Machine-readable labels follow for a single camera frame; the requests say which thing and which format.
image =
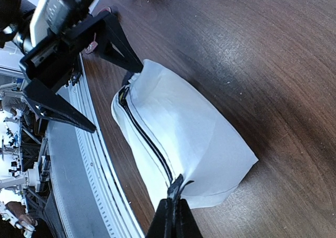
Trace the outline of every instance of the person's hand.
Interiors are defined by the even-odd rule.
[[[10,201],[6,204],[6,208],[18,218],[20,224],[24,221],[32,226],[37,225],[36,220],[29,214],[26,214],[26,207],[21,205],[20,202]]]

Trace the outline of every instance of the zipper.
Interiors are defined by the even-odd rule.
[[[167,174],[167,177],[169,179],[169,183],[172,184],[172,182],[173,182],[172,171],[170,170],[166,159],[164,158],[164,156],[162,155],[160,150],[155,146],[153,141],[149,138],[149,136],[145,133],[145,131],[140,127],[139,123],[134,118],[134,116],[133,116],[133,114],[132,114],[132,112],[131,112],[131,110],[128,106],[126,96],[129,92],[129,90],[130,90],[129,86],[125,86],[124,88],[122,88],[119,91],[119,104],[121,105],[121,107],[124,109],[124,111],[126,112],[128,117],[130,118],[132,124],[135,126],[138,133],[142,136],[142,138],[146,141],[148,146],[152,149],[152,151],[154,152],[156,157],[159,159],[164,171]]]

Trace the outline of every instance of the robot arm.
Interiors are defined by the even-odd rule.
[[[0,215],[2,216],[3,221],[9,221],[13,227],[17,229],[23,229],[25,238],[31,238],[35,228],[25,221],[20,222],[19,219],[14,214],[12,214],[11,211],[8,210],[6,205],[2,202],[0,202]]]
[[[22,172],[18,176],[0,180],[0,189],[15,185],[22,185],[23,188],[35,187],[38,191],[40,186],[38,163],[35,162],[33,169],[28,169],[26,172]]]

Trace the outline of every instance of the white fabric bag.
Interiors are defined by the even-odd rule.
[[[233,126],[188,82],[146,59],[112,102],[154,208],[179,174],[190,208],[222,203],[258,159]]]

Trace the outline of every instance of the brown wooden surface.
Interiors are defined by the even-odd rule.
[[[336,0],[101,0],[141,59],[189,80],[260,161],[204,237],[336,237]],[[153,209],[110,112],[123,70],[86,57],[113,164],[145,231]]]

